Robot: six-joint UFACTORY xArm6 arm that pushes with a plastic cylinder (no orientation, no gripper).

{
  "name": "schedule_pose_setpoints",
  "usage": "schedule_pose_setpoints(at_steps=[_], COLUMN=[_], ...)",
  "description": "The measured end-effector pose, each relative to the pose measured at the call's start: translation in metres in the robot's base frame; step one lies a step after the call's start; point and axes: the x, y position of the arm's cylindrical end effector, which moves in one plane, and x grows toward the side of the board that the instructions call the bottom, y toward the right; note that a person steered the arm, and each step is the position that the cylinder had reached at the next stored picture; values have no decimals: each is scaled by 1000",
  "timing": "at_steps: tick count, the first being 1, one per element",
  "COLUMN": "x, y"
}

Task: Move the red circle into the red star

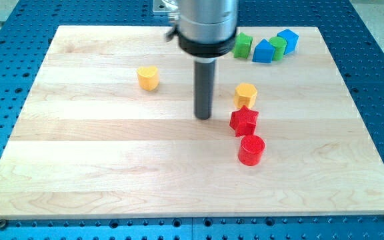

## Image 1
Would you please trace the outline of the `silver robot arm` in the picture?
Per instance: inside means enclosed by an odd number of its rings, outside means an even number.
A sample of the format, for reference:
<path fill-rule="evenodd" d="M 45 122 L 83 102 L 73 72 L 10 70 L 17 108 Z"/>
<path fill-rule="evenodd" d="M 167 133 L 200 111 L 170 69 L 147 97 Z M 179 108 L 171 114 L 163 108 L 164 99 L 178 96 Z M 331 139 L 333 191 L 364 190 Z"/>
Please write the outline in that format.
<path fill-rule="evenodd" d="M 178 46 L 202 64 L 232 50 L 237 34 L 238 0 L 176 0 L 170 12 L 172 28 L 165 40 L 178 39 Z"/>

